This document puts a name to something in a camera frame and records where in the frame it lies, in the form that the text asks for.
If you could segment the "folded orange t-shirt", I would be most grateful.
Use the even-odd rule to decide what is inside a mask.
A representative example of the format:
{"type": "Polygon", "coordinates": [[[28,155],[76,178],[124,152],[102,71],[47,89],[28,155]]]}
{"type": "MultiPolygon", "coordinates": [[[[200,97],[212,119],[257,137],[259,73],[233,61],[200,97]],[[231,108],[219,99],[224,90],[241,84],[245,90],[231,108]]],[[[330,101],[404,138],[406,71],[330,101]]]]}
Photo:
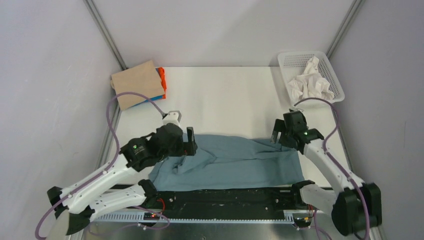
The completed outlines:
{"type": "Polygon", "coordinates": [[[159,77],[161,79],[161,86],[164,90],[164,94],[161,96],[161,98],[166,99],[167,83],[166,83],[165,69],[163,67],[158,67],[156,70],[159,74],[159,77]]]}

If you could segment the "white plastic basket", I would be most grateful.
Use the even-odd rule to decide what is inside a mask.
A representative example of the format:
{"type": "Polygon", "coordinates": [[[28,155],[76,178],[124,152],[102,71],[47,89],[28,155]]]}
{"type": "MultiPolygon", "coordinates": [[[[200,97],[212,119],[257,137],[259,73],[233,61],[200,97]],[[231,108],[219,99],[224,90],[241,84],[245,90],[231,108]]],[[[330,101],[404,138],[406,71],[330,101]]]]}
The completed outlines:
{"type": "Polygon", "coordinates": [[[338,103],[345,99],[345,93],[331,66],[322,51],[287,51],[277,56],[283,83],[289,102],[298,104],[301,109],[317,108],[325,103],[307,98],[319,98],[330,103],[338,103]]]}

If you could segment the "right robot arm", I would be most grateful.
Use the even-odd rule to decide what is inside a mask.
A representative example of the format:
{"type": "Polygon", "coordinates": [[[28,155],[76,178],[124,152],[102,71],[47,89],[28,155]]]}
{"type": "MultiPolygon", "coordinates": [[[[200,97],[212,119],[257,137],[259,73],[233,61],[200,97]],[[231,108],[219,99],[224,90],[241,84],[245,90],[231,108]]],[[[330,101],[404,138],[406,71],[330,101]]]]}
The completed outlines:
{"type": "Polygon", "coordinates": [[[381,190],[375,183],[366,183],[347,171],[327,147],[324,136],[309,128],[300,111],[287,112],[276,119],[271,135],[274,143],[294,149],[309,159],[323,174],[332,192],[311,180],[292,185],[291,204],[297,209],[312,205],[329,215],[343,236],[369,232],[382,224],[381,190]]]}

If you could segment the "folded blue t-shirt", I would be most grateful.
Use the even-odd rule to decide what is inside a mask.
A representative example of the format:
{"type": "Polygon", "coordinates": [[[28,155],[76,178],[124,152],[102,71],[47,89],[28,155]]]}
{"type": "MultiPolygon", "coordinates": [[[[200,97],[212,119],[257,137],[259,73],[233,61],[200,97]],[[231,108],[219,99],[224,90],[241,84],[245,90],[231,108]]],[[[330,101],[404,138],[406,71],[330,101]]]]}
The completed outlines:
{"type": "MultiPolygon", "coordinates": [[[[162,100],[162,99],[165,99],[165,98],[166,98],[166,94],[163,94],[163,95],[152,97],[152,98],[150,98],[150,100],[156,101],[156,100],[162,100]]],[[[137,106],[137,105],[143,104],[143,103],[148,103],[148,102],[149,102],[149,100],[145,99],[144,101],[135,104],[134,107],[137,106]]]]}

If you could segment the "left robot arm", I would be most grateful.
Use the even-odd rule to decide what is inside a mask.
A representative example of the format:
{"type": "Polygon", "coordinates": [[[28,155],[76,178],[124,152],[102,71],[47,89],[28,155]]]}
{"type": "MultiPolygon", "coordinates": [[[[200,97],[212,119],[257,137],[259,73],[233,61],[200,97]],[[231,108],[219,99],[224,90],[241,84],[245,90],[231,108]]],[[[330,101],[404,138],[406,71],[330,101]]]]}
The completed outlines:
{"type": "Polygon", "coordinates": [[[127,207],[152,208],[157,204],[158,191],[148,179],[115,192],[108,192],[121,180],[135,175],[168,157],[194,156],[197,150],[194,129],[183,130],[168,123],[146,136],[132,138],[118,149],[114,162],[106,163],[83,180],[66,188],[57,186],[47,195],[54,215],[67,221],[64,235],[75,234],[100,216],[127,207]]]}

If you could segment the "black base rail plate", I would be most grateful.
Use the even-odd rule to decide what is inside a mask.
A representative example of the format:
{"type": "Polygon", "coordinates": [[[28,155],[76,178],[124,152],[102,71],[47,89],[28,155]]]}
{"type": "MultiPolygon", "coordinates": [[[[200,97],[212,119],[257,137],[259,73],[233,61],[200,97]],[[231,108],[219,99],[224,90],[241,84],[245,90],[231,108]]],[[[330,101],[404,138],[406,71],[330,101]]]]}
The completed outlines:
{"type": "Polygon", "coordinates": [[[159,191],[141,207],[183,221],[285,220],[289,211],[313,210],[291,187],[159,191]]]}

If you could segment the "grey-blue t-shirt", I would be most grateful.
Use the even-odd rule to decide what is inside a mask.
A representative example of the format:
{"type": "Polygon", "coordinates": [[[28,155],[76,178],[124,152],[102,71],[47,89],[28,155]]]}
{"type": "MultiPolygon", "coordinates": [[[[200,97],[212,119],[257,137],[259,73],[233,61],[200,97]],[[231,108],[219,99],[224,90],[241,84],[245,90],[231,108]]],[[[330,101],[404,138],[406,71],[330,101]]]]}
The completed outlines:
{"type": "Polygon", "coordinates": [[[168,157],[149,174],[158,191],[267,188],[304,181],[295,149],[267,138],[198,134],[194,156],[168,157]]]}

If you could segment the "folded tan t-shirt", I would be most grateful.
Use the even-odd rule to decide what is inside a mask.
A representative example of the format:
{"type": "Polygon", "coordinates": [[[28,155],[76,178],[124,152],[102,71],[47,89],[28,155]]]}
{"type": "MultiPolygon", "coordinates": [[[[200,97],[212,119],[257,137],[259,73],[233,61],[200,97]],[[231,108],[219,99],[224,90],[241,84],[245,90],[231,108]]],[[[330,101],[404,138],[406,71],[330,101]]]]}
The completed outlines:
{"type": "Polygon", "coordinates": [[[112,74],[110,84],[117,95],[134,92],[153,98],[164,94],[161,78],[153,60],[112,74]]]}

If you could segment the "aluminium frame rail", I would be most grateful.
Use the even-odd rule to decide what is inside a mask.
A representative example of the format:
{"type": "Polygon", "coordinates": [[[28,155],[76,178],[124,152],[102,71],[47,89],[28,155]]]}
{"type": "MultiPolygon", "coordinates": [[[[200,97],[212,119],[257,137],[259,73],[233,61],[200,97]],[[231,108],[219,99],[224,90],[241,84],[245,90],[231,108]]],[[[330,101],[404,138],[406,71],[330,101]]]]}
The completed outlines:
{"type": "MultiPolygon", "coordinates": [[[[69,215],[68,235],[93,221],[111,216],[114,221],[136,222],[152,227],[164,220],[183,223],[282,223],[305,229],[313,216],[295,218],[294,210],[315,211],[318,196],[309,203],[296,186],[194,191],[136,191],[133,187],[98,196],[80,213],[69,215]]],[[[382,223],[381,190],[367,184],[359,190],[346,189],[331,201],[329,215],[343,235],[357,234],[382,223]]]]}

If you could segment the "crumpled white t-shirt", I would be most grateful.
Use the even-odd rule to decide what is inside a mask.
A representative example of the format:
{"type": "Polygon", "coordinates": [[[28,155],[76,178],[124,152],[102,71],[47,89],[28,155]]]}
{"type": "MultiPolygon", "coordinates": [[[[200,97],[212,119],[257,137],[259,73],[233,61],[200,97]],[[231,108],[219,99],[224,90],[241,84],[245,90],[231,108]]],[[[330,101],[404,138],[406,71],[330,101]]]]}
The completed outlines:
{"type": "Polygon", "coordinates": [[[335,94],[330,90],[330,82],[324,78],[318,69],[320,60],[313,56],[307,63],[302,74],[294,77],[289,83],[289,96],[297,103],[307,98],[333,100],[335,94]]]}

